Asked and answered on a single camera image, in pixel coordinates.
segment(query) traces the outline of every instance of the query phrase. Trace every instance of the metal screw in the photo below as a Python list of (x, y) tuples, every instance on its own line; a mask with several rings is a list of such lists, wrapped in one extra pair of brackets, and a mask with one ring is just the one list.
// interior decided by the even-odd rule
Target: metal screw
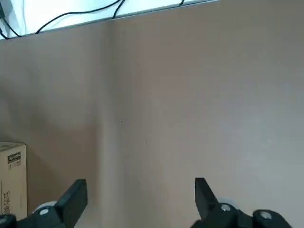
[(0, 225), (6, 222), (6, 217), (0, 218)]
[(227, 204), (222, 204), (220, 208), (222, 208), (223, 211), (230, 211), (230, 206)]
[(269, 212), (267, 211), (262, 211), (261, 212), (261, 216), (264, 218), (264, 219), (272, 219), (272, 216)]
[(40, 212), (39, 212), (39, 215), (45, 215), (45, 214), (48, 214), (48, 209), (42, 209)]

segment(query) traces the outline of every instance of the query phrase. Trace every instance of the black cable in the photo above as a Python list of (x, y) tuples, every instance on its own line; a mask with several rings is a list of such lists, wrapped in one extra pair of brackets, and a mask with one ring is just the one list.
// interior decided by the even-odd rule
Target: black cable
[(0, 36), (2, 36), (5, 39), (9, 39), (7, 36), (5, 36), (2, 32), (0, 32)]
[(70, 15), (70, 14), (86, 14), (86, 13), (94, 13), (94, 12), (97, 12), (97, 11), (100, 11), (100, 10), (104, 10), (106, 8), (109, 8), (117, 3), (119, 3), (121, 0), (117, 0), (107, 6), (104, 6), (104, 7), (101, 7), (101, 8), (98, 8), (98, 9), (93, 9), (93, 10), (89, 10), (89, 11), (79, 11), (79, 12), (68, 12), (68, 13), (63, 13), (55, 18), (53, 18), (52, 20), (50, 20), (49, 22), (45, 23), (43, 26), (41, 26), (41, 28), (39, 28), (37, 30), (37, 32), (35, 32), (35, 34), (38, 34), (45, 26), (47, 26), (48, 24), (52, 23), (54, 20), (57, 20), (58, 18), (60, 17), (63, 17), (65, 15)]
[(116, 8), (116, 10), (115, 10), (115, 12), (114, 12), (114, 14), (113, 14), (112, 19), (114, 19), (114, 18), (116, 17), (116, 14), (117, 14), (118, 10), (121, 8), (121, 6), (123, 5), (124, 2), (125, 2), (125, 0), (122, 0), (122, 1), (119, 3), (118, 7)]
[(3, 18), (4, 23), (9, 27), (9, 29), (17, 36), (17, 37), (22, 37), (21, 35), (19, 35), (17, 32), (15, 32), (15, 30), (10, 26), (10, 24), (7, 22), (7, 20), (5, 18)]
[(7, 36), (5, 36), (4, 34), (3, 34), (3, 32), (2, 32), (2, 29), (0, 28), (0, 36), (2, 36), (3, 38), (5, 38), (5, 39), (9, 39)]

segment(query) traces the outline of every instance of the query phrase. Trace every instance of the box label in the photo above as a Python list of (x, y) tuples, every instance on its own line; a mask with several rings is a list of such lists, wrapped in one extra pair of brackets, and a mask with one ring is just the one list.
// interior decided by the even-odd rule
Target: box label
[(17, 152), (8, 156), (9, 170), (20, 165), (21, 165), (21, 152)]

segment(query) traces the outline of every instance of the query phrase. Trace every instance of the wire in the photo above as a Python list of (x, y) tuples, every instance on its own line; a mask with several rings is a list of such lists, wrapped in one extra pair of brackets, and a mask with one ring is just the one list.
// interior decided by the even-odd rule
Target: wire
[(5, 36), (2, 32), (2, 29), (0, 28), (0, 36), (2, 36), (4, 39), (9, 39), (7, 36)]
[(121, 6), (123, 5), (124, 2), (125, 2), (125, 0), (122, 0), (122, 1), (119, 3), (118, 7), (116, 8), (116, 10), (115, 10), (115, 12), (114, 12), (114, 15), (113, 15), (112, 19), (114, 19), (114, 18), (116, 17), (116, 14), (117, 14), (118, 10), (121, 8)]
[(50, 20), (49, 22), (45, 23), (43, 26), (41, 26), (37, 32), (35, 32), (35, 34), (38, 34), (45, 26), (47, 26), (48, 24), (52, 23), (54, 20), (57, 20), (58, 18), (60, 17), (63, 17), (65, 15), (70, 15), (70, 14), (86, 14), (86, 13), (94, 13), (94, 12), (97, 12), (97, 11), (100, 11), (100, 10), (104, 10), (106, 8), (109, 8), (117, 3), (119, 3), (121, 0), (117, 0), (107, 6), (104, 6), (104, 7), (101, 7), (101, 8), (98, 8), (98, 9), (93, 9), (93, 10), (89, 10), (89, 11), (79, 11), (79, 12), (68, 12), (68, 13), (63, 13), (55, 18), (53, 18), (52, 20)]
[(21, 35), (19, 35), (17, 32), (15, 32), (15, 30), (10, 26), (10, 24), (7, 22), (7, 20), (5, 18), (3, 18), (4, 23), (9, 27), (9, 29), (17, 36), (17, 37), (22, 37)]
[(5, 39), (10, 39), (10, 38), (8, 38), (7, 36), (5, 36), (2, 32), (0, 32), (0, 36), (2, 36), (2, 37), (5, 38)]

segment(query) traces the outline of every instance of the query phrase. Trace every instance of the cardboard box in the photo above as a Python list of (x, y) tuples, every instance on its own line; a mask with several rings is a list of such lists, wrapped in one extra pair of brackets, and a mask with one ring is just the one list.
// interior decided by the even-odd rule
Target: cardboard box
[(25, 145), (0, 142), (0, 214), (14, 214), (17, 220), (28, 215)]

